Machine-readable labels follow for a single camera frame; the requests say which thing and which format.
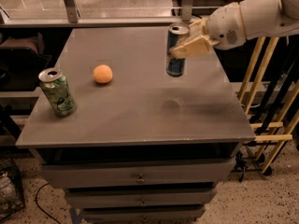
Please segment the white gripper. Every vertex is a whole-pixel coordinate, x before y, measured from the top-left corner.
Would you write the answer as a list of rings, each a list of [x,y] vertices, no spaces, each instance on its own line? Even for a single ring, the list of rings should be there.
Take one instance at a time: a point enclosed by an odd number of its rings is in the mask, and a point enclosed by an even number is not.
[[[197,20],[191,23],[189,28],[189,33],[183,35],[170,49],[173,58],[186,59],[203,56],[209,53],[215,45],[215,40],[219,41],[215,48],[221,50],[234,49],[246,42],[241,9],[236,2],[218,8],[207,20]]]

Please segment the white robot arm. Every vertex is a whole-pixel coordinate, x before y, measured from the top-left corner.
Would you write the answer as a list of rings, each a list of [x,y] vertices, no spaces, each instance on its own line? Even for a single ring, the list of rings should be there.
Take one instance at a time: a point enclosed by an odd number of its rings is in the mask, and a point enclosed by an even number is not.
[[[216,9],[189,25],[190,32],[170,49],[172,57],[202,56],[211,48],[240,47],[257,37],[283,37],[299,31],[299,0],[243,0]]]

